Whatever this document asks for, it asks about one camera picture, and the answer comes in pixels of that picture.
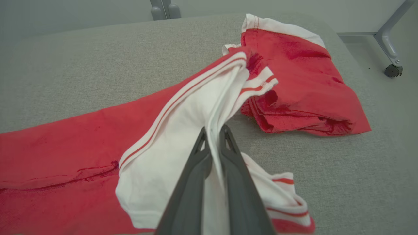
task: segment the black wheel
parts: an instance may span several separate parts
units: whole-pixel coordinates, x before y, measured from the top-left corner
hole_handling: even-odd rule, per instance
[[[403,71],[403,67],[396,67],[395,65],[391,64],[385,68],[385,75],[388,77],[397,77],[401,76]]]

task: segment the folded garment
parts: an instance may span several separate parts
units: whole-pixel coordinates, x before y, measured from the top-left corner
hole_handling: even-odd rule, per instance
[[[183,146],[183,140],[190,136],[195,139],[198,133],[188,127],[194,127],[194,122],[206,125],[207,119],[203,117],[209,117],[206,116],[208,114],[211,114],[209,130],[214,135],[219,125],[238,111],[247,97],[261,95],[276,83],[277,80],[261,57],[249,48],[242,48],[179,84],[130,103],[0,134],[0,234],[152,232],[160,214],[150,216],[149,224],[138,226],[137,217],[131,213],[136,212],[138,207],[129,204],[129,199],[118,194],[129,217],[115,195],[116,185],[118,192],[121,192],[121,182],[129,178],[129,170],[133,166],[141,167],[143,160],[151,161],[151,165],[144,164],[148,166],[142,172],[144,177],[138,178],[138,182],[133,181],[135,185],[132,191],[139,194],[130,195],[133,198],[144,198],[147,194],[156,200],[162,198],[158,201],[162,204],[152,205],[157,206],[152,209],[161,212],[172,186],[169,184],[164,188],[164,185],[154,184],[152,180],[156,180],[156,173],[161,173],[161,178],[167,180],[166,164],[177,159],[169,158],[173,156],[170,151],[154,158],[138,158],[138,155],[155,148],[156,140],[165,137],[166,132],[160,129],[170,127],[170,133],[173,133],[175,128],[179,128],[179,133],[184,134],[181,138],[174,136],[174,142],[167,142],[170,145],[160,145],[166,150],[177,149],[176,145]],[[219,88],[223,85],[225,89],[219,89],[216,93],[205,92],[207,96],[197,96],[200,102],[192,102],[195,106],[188,106],[184,110],[190,112],[187,117],[194,118],[182,118],[185,114],[182,112],[183,115],[176,119],[179,121],[177,125],[168,125],[176,111],[181,109],[179,104],[187,102],[187,97],[204,91],[200,89],[203,86]],[[210,104],[219,107],[215,113],[200,107],[202,105],[207,108]],[[213,139],[212,144],[216,144],[216,139]],[[182,151],[185,151],[184,157],[187,158],[191,148],[187,151],[182,148]],[[120,166],[125,168],[125,172],[118,169],[120,156],[123,156]],[[294,192],[292,174],[268,175],[249,157],[243,156],[247,165],[252,166],[250,172],[266,202],[275,228],[284,232],[313,232],[314,222],[309,217],[305,201]],[[159,168],[158,163],[166,167]],[[176,182],[180,174],[178,172],[176,175],[176,171],[180,170],[168,169],[173,173],[168,180]],[[214,168],[215,177],[219,170],[218,164]],[[152,195],[152,192],[161,188],[162,194]],[[276,194],[281,194],[279,199],[271,198]],[[134,228],[132,223],[141,229]]]
[[[299,26],[247,14],[241,45],[254,48],[280,86],[241,108],[267,133],[302,130],[334,136],[370,131],[357,95],[334,66],[321,37]],[[241,45],[225,45],[223,54]]]
[[[246,99],[264,94],[277,84],[262,57],[249,54],[248,48],[230,55],[180,89],[148,132],[119,161],[116,195],[134,227],[157,227],[196,138],[205,127],[214,164],[205,181],[203,234],[229,233],[218,156],[219,132]],[[315,224],[306,202],[295,193],[293,175],[269,175],[242,155],[276,230],[313,232]]]

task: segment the red and white garment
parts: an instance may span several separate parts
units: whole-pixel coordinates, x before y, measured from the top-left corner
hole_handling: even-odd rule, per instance
[[[219,132],[251,96],[271,90],[277,79],[259,54],[240,48],[189,80],[165,104],[147,133],[119,161],[116,195],[134,227],[155,229],[202,127],[213,157],[205,181],[204,234],[227,234]],[[242,154],[278,232],[313,232],[306,202],[291,173],[269,175]]]
[[[280,83],[242,106],[241,112],[253,116],[263,131],[336,136],[371,130],[357,95],[344,84],[319,35],[251,14],[241,32],[241,44],[225,45],[223,54],[241,45],[253,48]]]

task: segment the gray fabric surface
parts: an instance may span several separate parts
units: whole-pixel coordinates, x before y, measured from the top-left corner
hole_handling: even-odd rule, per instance
[[[107,26],[28,38],[2,49],[1,132],[129,102],[171,86],[240,41],[244,14]],[[241,151],[269,173],[290,171],[316,234],[416,234],[418,185],[367,80],[338,36],[297,13],[260,15],[319,34],[373,131],[322,138],[266,134],[240,114],[228,125]]]

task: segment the metal leg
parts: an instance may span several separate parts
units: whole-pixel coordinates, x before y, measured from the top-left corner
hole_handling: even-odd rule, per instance
[[[389,38],[390,30],[408,11],[414,2],[415,0],[405,0],[405,2],[396,10],[396,12],[389,18],[389,20],[386,21],[386,23],[374,36],[392,62],[392,64],[385,69],[385,74],[388,77],[397,77],[398,75],[402,75],[403,70],[402,61],[399,59],[398,53]]]

